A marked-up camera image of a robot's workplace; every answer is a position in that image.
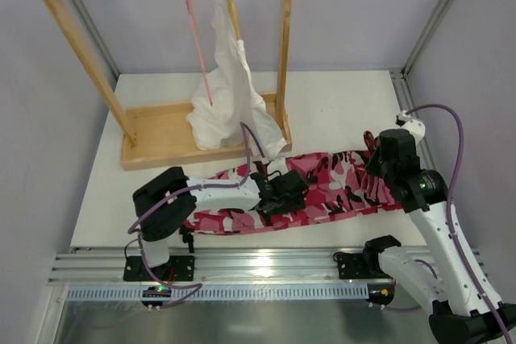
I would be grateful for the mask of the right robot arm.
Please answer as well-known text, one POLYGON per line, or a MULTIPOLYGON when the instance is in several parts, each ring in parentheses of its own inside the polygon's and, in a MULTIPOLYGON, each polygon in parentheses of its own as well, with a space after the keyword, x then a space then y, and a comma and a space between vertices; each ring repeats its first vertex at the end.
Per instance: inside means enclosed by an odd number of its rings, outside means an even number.
POLYGON ((376 269, 394 278, 422 307, 435 340, 509 340, 515 306, 501 299, 482 272, 447 199, 444 179, 420 166, 413 134, 401 128, 382 131, 366 171, 385 182, 416 225, 440 277, 416 263, 390 235, 367 242, 364 250, 376 269))

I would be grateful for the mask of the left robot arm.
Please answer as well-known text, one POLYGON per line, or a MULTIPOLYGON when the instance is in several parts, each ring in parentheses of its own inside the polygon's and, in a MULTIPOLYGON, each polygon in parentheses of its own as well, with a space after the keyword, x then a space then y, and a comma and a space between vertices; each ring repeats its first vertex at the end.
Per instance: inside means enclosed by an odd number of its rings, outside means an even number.
POLYGON ((305 209, 308 190, 309 182, 296 170, 216 180, 188 177, 172 167, 132 194, 137 220, 129 232, 138 234, 147 266, 159 267, 169 261, 168 238, 194 213, 251 210, 270 218, 305 209))

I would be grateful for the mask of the pink camouflage trousers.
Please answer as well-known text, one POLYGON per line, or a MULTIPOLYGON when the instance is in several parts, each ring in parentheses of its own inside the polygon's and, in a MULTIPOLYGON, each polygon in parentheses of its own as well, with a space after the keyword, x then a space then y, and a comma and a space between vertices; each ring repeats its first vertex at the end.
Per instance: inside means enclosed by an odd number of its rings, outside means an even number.
MULTIPOLYGON (((208 247, 328 247, 342 239, 357 242, 355 226, 361 218, 390 216, 401 210, 383 180, 365 171, 374 150, 370 132, 365 148, 336 153, 313 152, 286 158, 289 171, 298 170, 309 182, 306 208, 266 218, 256 211, 206 210, 194 213, 179 229, 184 243, 199 237, 208 247)), ((215 179, 265 172, 268 160, 256 160, 215 175, 215 179)))

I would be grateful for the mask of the pink wire hanger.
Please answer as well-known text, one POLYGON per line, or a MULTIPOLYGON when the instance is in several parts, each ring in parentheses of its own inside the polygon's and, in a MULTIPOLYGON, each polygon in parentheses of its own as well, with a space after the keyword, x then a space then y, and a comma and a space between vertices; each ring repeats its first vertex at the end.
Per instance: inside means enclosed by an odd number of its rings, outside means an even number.
POLYGON ((196 18, 195 18, 195 13, 194 13, 193 0, 185 0, 185 4, 186 4, 186 8, 187 8, 187 11, 189 14, 190 26, 191 26, 191 29, 193 32, 193 38, 194 38, 194 42, 196 45, 199 65, 200 65, 200 69, 201 69, 201 73, 202 73, 202 79, 204 81, 204 85, 205 85, 205 89, 206 89, 206 96, 208 98, 208 102, 209 102, 210 106, 212 106, 213 105, 213 97, 212 97, 212 92, 210 90, 210 83, 207 78, 205 61, 204 61, 204 57, 202 54, 202 47, 201 47, 199 37, 198 37, 198 29, 197 29, 197 23, 196 23, 196 18))

